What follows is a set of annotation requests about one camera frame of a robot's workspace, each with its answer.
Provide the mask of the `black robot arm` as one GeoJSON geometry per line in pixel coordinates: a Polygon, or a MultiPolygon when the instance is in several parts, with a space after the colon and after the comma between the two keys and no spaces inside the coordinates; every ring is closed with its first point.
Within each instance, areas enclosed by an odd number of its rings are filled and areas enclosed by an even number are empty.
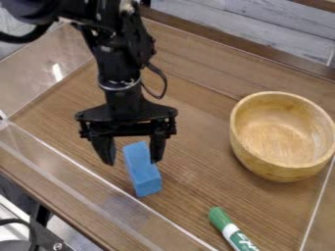
{"type": "MultiPolygon", "coordinates": [[[[167,139],[176,134],[178,110],[150,101],[154,94],[142,71],[163,71],[151,63],[156,39],[147,32],[136,0],[0,0],[11,16],[33,26],[19,36],[0,31],[0,41],[28,43],[37,40],[53,23],[64,20],[83,34],[96,58],[99,86],[106,101],[80,111],[75,120],[80,136],[92,142],[102,161],[115,163],[116,137],[148,136],[150,157],[163,159],[167,139]]],[[[154,94],[162,99],[163,93],[154,94]]]]}

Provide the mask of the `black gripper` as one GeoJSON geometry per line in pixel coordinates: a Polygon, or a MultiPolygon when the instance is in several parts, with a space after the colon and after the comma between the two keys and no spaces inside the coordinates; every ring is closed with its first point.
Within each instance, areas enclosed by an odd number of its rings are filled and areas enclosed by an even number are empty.
{"type": "Polygon", "coordinates": [[[142,85],[122,91],[108,90],[104,97],[104,104],[75,115],[80,137],[92,141],[100,160],[112,166],[116,156],[114,137],[151,136],[151,161],[159,162],[167,138],[176,134],[178,110],[150,101],[142,85]]]}

